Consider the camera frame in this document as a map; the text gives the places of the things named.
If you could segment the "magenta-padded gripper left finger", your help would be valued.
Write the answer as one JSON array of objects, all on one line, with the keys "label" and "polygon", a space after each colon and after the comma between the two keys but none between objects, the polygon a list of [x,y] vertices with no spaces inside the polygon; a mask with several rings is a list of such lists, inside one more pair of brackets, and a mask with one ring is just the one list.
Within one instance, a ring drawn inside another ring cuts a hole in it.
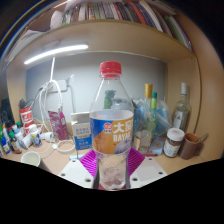
[{"label": "magenta-padded gripper left finger", "polygon": [[88,189],[99,187],[97,157],[93,150],[80,157],[73,158],[59,173],[59,177]]}]

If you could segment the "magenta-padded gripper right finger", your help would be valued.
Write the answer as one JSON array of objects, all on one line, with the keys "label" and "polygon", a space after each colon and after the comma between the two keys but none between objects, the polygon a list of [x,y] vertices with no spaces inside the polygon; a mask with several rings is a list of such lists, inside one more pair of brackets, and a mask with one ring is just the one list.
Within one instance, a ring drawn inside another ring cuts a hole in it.
[{"label": "magenta-padded gripper right finger", "polygon": [[153,157],[145,157],[135,149],[131,149],[127,157],[128,189],[146,186],[165,177],[167,173]]}]

